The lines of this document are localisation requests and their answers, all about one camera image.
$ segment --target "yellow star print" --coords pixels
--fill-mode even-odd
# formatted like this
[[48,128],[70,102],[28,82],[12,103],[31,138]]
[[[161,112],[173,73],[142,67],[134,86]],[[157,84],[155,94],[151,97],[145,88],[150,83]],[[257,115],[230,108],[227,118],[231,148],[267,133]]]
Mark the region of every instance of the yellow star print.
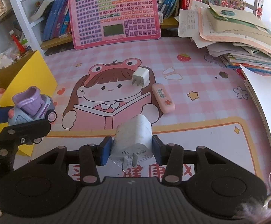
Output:
[[187,96],[193,101],[195,99],[200,99],[199,96],[198,96],[198,93],[197,92],[193,92],[193,91],[190,91],[189,94],[187,94]]
[[235,132],[236,134],[239,134],[239,131],[240,131],[240,129],[238,129],[238,128],[235,126],[234,132]]

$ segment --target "toy wheel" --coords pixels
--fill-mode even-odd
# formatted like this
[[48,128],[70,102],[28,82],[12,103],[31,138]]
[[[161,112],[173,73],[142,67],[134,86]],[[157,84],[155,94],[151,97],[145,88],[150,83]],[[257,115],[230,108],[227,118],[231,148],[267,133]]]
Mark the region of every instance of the toy wheel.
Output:
[[45,118],[48,119],[50,123],[52,123],[57,119],[57,113],[53,110],[49,110],[46,112]]
[[39,144],[42,141],[42,137],[32,140],[33,143]]

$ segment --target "barcode label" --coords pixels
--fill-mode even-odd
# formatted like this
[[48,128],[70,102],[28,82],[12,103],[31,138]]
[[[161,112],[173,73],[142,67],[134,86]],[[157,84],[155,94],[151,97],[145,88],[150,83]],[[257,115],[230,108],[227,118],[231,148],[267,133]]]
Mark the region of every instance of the barcode label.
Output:
[[157,91],[158,95],[159,95],[162,99],[164,99],[164,98],[166,97],[165,94],[164,94],[164,91],[163,91],[161,88],[156,89],[156,91]]

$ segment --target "pink learning tablet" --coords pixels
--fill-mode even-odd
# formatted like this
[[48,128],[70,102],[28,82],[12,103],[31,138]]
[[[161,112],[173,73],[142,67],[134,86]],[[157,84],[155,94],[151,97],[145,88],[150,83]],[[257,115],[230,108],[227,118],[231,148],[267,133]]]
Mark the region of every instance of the pink learning tablet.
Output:
[[152,91],[163,113],[169,113],[175,110],[175,104],[167,93],[163,84],[155,83],[152,85]]
[[69,0],[75,49],[160,38],[157,0]]

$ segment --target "pink eraser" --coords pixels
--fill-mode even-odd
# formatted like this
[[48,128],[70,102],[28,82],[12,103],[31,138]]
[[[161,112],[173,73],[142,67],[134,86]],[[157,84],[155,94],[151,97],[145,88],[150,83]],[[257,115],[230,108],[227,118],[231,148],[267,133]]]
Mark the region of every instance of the pink eraser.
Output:
[[168,94],[164,85],[161,83],[155,83],[152,85],[152,91],[158,102],[158,105],[163,113],[169,113],[175,110],[175,104]]

